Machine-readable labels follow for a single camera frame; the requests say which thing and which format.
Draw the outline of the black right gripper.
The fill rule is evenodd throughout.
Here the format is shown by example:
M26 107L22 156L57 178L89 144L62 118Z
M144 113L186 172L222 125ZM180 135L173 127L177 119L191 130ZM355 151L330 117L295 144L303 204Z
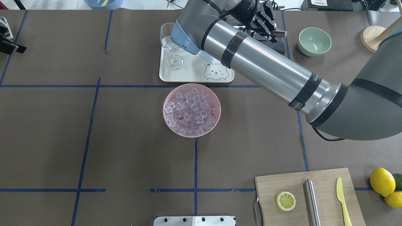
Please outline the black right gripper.
M244 3L248 10L245 16L245 31L260 42L264 40L269 40L271 43L278 42L274 34L277 25L273 3L270 0L246 0Z

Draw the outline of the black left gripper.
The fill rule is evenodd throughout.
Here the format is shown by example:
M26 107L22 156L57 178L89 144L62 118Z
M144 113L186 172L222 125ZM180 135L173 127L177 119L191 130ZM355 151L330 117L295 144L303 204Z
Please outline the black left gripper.
M5 54L12 54L13 52L24 53L26 51L26 47L11 40L3 39L0 36L0 51L1 53Z

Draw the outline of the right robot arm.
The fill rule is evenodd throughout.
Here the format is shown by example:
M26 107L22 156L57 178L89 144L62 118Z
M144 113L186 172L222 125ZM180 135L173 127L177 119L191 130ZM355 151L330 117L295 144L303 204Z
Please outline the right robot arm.
M356 78L329 83L221 18L232 15L275 37L273 14L257 0L189 0L171 40L196 55L205 51L305 115L315 130L346 140L380 140L401 133L401 19Z

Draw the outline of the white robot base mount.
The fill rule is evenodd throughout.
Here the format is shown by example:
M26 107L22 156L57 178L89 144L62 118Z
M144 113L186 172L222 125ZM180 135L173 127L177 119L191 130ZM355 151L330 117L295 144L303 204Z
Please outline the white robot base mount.
M236 226L234 216L160 216L154 226Z

